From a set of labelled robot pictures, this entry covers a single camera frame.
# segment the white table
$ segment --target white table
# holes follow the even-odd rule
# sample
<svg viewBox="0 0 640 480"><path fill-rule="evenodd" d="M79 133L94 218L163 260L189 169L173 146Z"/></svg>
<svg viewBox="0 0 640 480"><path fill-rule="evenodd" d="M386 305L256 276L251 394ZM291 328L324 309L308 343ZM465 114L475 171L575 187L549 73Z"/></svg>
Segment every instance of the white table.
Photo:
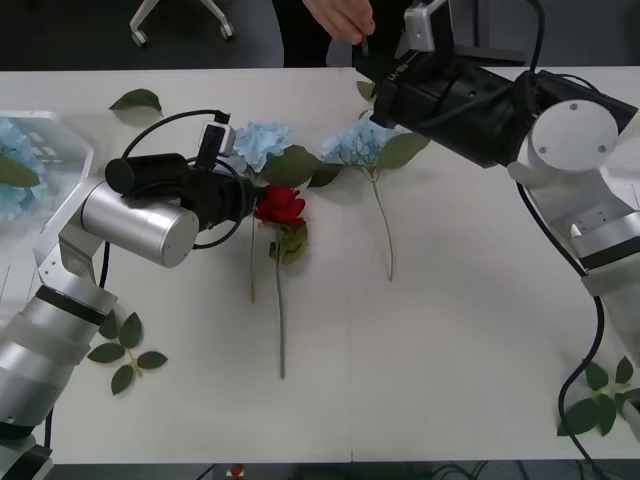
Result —
<svg viewBox="0 0 640 480"><path fill-rule="evenodd" d="M631 104L640 98L640 69L563 71ZM218 108L232 113L235 127L277 121L313 150L363 110L358 78L350 69L2 73L0 109L64 114L105 161L139 131L107 108L144 87L159 95L165 115ZM201 124L167 126L136 153L194 154ZM637 207L631 182L616 188ZM170 360L116 398L114 368L83 362L56 405L55 461L577 457L555 436L556 399L591 344L595 312L506 171L484 171L433 144L380 189L397 249L393 283L369 185L354 176L304 193L311 246L285 274L285 381L266 232L256 250L255 306L249 222L173 270L115 249L108 289L143 319L143 350L158 348ZM4 315L34 291L29 262L0 271ZM622 354L607 333L599 362L613 369ZM576 387L569 401L584 394ZM640 457L621 421L605 439L582 438L594 457Z"/></svg>

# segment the blue hydrangea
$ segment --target blue hydrangea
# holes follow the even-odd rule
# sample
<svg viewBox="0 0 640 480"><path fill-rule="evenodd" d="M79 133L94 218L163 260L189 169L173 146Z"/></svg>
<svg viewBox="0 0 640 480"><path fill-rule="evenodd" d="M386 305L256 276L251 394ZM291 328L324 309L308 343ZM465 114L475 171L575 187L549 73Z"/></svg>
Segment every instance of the blue hydrangea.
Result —
<svg viewBox="0 0 640 480"><path fill-rule="evenodd" d="M29 137L6 118L0 118L0 153L26 165L40 178L40 184L32 188L18 188L0 183L1 224L15 220L29 210L47 194L48 187L45 167L33 154Z"/></svg>
<svg viewBox="0 0 640 480"><path fill-rule="evenodd" d="M229 159L229 163L239 172L244 172L248 165L259 173L269 155L282 155L291 145L288 128L277 123L249 122L236 132L235 155Z"/></svg>
<svg viewBox="0 0 640 480"><path fill-rule="evenodd" d="M383 128L363 117L324 142L322 161L373 168L387 142L404 132Z"/></svg>

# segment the flower stem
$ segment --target flower stem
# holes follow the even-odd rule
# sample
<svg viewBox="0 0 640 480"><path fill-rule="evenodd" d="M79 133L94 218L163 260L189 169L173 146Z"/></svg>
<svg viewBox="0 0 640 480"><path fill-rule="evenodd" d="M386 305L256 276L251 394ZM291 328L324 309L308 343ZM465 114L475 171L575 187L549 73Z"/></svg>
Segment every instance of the flower stem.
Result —
<svg viewBox="0 0 640 480"><path fill-rule="evenodd" d="M138 360L136 359L136 357L133 356L133 353L131 352L131 350L129 350L128 348L125 348L125 350L129 354L129 358L131 359L131 366L135 369L138 376L141 377L142 370L140 370L140 367L138 366Z"/></svg>
<svg viewBox="0 0 640 480"><path fill-rule="evenodd" d="M249 253L249 275L251 276L251 303L256 303L256 282L253 272L253 247L256 241L256 217L251 216L251 253Z"/></svg>
<svg viewBox="0 0 640 480"><path fill-rule="evenodd" d="M371 185L373 185L373 192L376 194L376 201L378 202L378 207L380 207L380 213L382 213L382 219L384 220L384 226L387 228L387 237L389 238L389 252L391 253L391 269L389 270L389 281L393 281L393 267L394 267L394 255L393 255L393 241L391 240L391 229L389 228L389 222L387 221L387 216L384 213L384 208L382 208L382 202L380 202L380 194L378 193L377 182L372 181Z"/></svg>
<svg viewBox="0 0 640 480"><path fill-rule="evenodd" d="M282 305L282 286L280 285L280 238L277 240L278 256L276 260L276 288L278 289L278 310L280 314L279 331L280 331L280 378L285 377L285 325L284 325L284 308Z"/></svg>

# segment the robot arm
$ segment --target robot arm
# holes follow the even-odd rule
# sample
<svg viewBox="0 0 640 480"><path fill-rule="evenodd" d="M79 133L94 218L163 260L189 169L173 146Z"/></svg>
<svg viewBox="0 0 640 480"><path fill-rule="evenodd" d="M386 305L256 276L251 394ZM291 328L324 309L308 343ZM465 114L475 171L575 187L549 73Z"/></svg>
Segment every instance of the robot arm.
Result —
<svg viewBox="0 0 640 480"><path fill-rule="evenodd" d="M418 4L405 21L413 49L402 58L356 60L376 83L372 120L506 167L640 363L640 213L600 172L637 109L570 75L529 70L511 82L457 55L447 0Z"/></svg>
<svg viewBox="0 0 640 480"><path fill-rule="evenodd" d="M102 244L174 267L200 231L252 211L261 189L213 170L233 137L226 122L209 124L194 164L178 154L114 160L107 181L85 179L45 225L34 248L42 286L0 335L0 478L43 478L52 465L31 432L116 303L96 285Z"/></svg>

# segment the black strap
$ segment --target black strap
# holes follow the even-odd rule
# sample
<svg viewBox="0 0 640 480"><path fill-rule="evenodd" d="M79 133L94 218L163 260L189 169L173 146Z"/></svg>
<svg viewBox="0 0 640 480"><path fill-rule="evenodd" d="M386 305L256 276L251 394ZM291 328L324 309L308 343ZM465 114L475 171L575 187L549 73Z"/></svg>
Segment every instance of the black strap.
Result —
<svg viewBox="0 0 640 480"><path fill-rule="evenodd" d="M0 441L27 438L31 435L34 428L35 427L23 427L22 425L0 422Z"/></svg>
<svg viewBox="0 0 640 480"><path fill-rule="evenodd" d="M49 460L49 455L44 454L45 451L36 445L25 452L16 463L11 465L9 471L2 477L3 480L27 480L35 477Z"/></svg>
<svg viewBox="0 0 640 480"><path fill-rule="evenodd" d="M580 259L582 266L588 270L609 265L623 258L630 257L634 253L640 252L640 237L630 238L613 247L606 248L596 253L592 253Z"/></svg>
<svg viewBox="0 0 640 480"><path fill-rule="evenodd" d="M89 323L93 323L94 325L102 325L102 322L107 318L106 315L103 315L86 305L78 303L72 298L66 297L45 285L38 289L36 297L43 302L47 302L60 310L81 318Z"/></svg>

